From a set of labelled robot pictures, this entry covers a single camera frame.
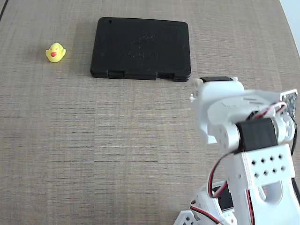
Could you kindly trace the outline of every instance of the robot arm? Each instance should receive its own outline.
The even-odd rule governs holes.
[[[191,209],[198,211],[199,221],[192,217],[193,223],[188,222],[181,212],[175,225],[217,224],[205,212],[223,225],[300,224],[300,206],[291,180],[295,171],[287,144],[295,135],[296,97],[297,90],[244,90],[237,78],[196,80],[191,96],[196,129],[227,156],[227,179],[197,191]],[[223,196],[211,198],[211,189]]]

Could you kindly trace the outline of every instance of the black case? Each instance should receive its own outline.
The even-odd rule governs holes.
[[[188,81],[188,25],[164,20],[100,18],[90,72],[96,78]]]

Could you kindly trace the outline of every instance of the table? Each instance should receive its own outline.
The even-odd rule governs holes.
[[[2,225],[169,225],[222,154],[195,132],[192,82],[90,75],[104,16],[187,22],[191,79],[300,88],[279,1],[10,0],[0,21]],[[56,41],[67,54],[53,64],[45,49]],[[299,154],[294,163],[299,174]]]

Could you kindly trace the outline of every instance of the gray wood grain surface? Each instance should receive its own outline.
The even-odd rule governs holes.
[[[192,82],[91,77],[104,16],[187,22],[192,78],[300,87],[278,0],[11,0],[0,22],[2,225],[169,225],[222,154],[195,133]],[[56,64],[45,56],[54,42],[67,50]]]

